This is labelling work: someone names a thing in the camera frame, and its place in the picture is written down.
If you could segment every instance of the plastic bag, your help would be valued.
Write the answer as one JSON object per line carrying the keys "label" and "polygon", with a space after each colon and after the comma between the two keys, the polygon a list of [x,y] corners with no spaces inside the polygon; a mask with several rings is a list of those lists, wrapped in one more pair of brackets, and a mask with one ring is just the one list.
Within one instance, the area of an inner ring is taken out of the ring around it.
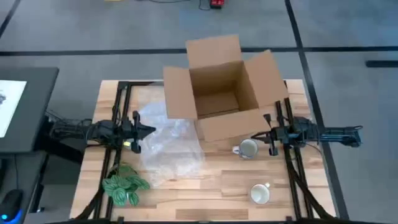
{"label": "plastic bag", "polygon": [[142,124],[156,128],[140,142],[141,163],[151,186],[198,174],[205,157],[193,121],[168,119],[164,101],[149,103],[139,113]]}

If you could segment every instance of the black metal frame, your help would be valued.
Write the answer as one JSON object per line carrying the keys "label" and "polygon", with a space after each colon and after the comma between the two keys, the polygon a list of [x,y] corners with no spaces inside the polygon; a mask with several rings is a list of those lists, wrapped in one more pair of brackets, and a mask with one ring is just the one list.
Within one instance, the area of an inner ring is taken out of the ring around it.
{"label": "black metal frame", "polygon": [[[124,106],[123,106],[123,112],[121,114],[121,118],[126,118],[128,109],[129,109],[129,103],[130,103],[130,97],[131,97],[131,89],[133,86],[147,86],[147,85],[163,85],[163,82],[125,82],[125,81],[120,81],[118,83],[118,89],[116,92],[116,98],[113,106],[113,115],[112,115],[112,121],[116,124],[118,122],[118,112],[119,112],[119,107],[121,104],[121,96],[123,90],[126,91],[125,97],[124,97]],[[290,100],[286,98],[284,100],[284,104],[286,107],[286,112],[287,112],[287,120],[289,124],[293,124],[293,112],[292,112],[292,107],[290,105]],[[284,116],[282,114],[282,107],[281,103],[278,101],[275,103],[275,107],[277,110],[277,120],[279,122],[280,126],[284,126]],[[294,147],[294,154],[295,154],[295,161],[297,163],[297,169],[298,173],[296,172],[292,158],[290,156],[290,145],[283,145],[284,148],[284,154],[285,154],[285,163],[287,166],[287,172],[289,175],[289,184],[290,184],[290,191],[292,194],[292,201],[293,201],[293,206],[294,206],[294,212],[296,219],[301,219],[303,217],[302,212],[300,210],[300,203],[299,203],[299,197],[297,193],[297,188],[296,184],[300,187],[300,189],[303,191],[303,196],[304,196],[304,201],[305,201],[305,208],[307,212],[307,217],[308,218],[313,218],[313,211],[312,208],[314,208],[319,216],[321,218],[333,218],[331,215],[327,214],[327,212],[322,208],[322,206],[316,201],[315,197],[311,194],[311,192],[308,190],[308,185],[307,185],[307,180],[305,177],[305,171],[304,171],[304,166],[303,166],[303,161],[302,161],[302,156],[300,149],[298,147]],[[115,159],[113,162],[113,166],[116,166],[120,163],[121,159],[121,149],[122,149],[122,144],[118,148],[116,148],[116,154],[115,154]],[[102,180],[106,177],[108,173],[108,166],[109,166],[109,161],[111,157],[111,148],[106,148],[105,155],[104,155],[104,162],[103,162],[103,170],[101,171],[101,177],[100,177],[100,182],[99,182],[99,189],[101,188],[101,182]],[[102,205],[102,197],[103,197],[103,191],[100,192],[100,200],[96,204],[95,207],[95,212],[94,212],[94,219],[99,219],[100,218],[100,211],[101,211],[101,205]],[[105,219],[110,220],[111,219],[111,214],[112,214],[112,209],[113,209],[113,201],[108,200],[107,206],[106,206],[106,213],[105,213]],[[277,222],[245,222],[245,223],[288,223],[289,221],[277,221]],[[234,223],[234,222],[212,222],[212,223]]]}
{"label": "black metal frame", "polygon": [[35,189],[32,194],[32,198],[30,200],[29,205],[29,213],[36,213],[39,210],[40,199],[42,198],[44,186],[42,185],[42,181],[44,178],[45,168],[47,167],[49,161],[49,155],[45,156],[42,167],[40,168],[39,178],[37,179]]}

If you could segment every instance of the cardboard box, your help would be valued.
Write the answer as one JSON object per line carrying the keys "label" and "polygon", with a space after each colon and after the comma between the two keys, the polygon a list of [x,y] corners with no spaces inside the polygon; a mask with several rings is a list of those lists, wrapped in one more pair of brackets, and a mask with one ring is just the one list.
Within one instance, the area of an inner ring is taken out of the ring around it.
{"label": "cardboard box", "polygon": [[243,61],[237,35],[187,41],[189,69],[163,71],[169,118],[195,119],[206,141],[268,131],[260,108],[288,97],[269,50]]}

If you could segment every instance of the ceramic mug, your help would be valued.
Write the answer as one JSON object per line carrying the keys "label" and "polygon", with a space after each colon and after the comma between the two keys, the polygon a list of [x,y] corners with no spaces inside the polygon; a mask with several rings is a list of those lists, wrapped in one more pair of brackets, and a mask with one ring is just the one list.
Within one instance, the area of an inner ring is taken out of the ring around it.
{"label": "ceramic mug", "polygon": [[252,139],[245,139],[238,146],[232,148],[233,153],[245,159],[253,159],[257,151],[257,143]]}
{"label": "ceramic mug", "polygon": [[256,184],[250,191],[251,200],[257,204],[265,204],[269,201],[269,183]]}

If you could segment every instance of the wooden table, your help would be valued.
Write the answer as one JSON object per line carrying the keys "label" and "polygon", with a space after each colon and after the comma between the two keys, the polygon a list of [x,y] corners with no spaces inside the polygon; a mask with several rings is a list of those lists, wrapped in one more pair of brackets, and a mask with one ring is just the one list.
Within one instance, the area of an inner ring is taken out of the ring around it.
{"label": "wooden table", "polygon": [[[310,118],[310,109],[302,80],[286,80],[289,97],[295,116]],[[116,96],[118,80],[102,81],[99,90],[94,122],[111,119],[111,108]],[[148,103],[163,101],[162,86],[134,86],[129,114]],[[277,126],[274,106],[263,108],[272,116],[272,125]],[[293,203],[285,166],[283,150],[279,155],[268,155],[268,146],[259,142],[259,153],[253,160],[243,160],[231,153],[232,146],[242,138],[215,142],[200,141],[205,153],[205,164],[200,174],[186,179],[169,180],[156,189],[138,192],[138,207],[114,207],[112,220],[124,216],[126,221],[150,220],[236,220],[236,221],[280,221],[286,216],[294,218]],[[316,149],[302,149],[303,164],[309,189],[321,205],[335,215],[322,157]],[[104,148],[90,147],[85,151],[78,185],[70,217],[77,216],[88,204],[98,189]],[[139,154],[123,150],[122,161],[129,162],[145,177],[139,165]],[[270,183],[271,199],[265,205],[250,202],[249,189],[254,184]],[[302,194],[299,191],[301,211],[305,214]],[[101,217],[104,217],[108,197],[104,196]]]}

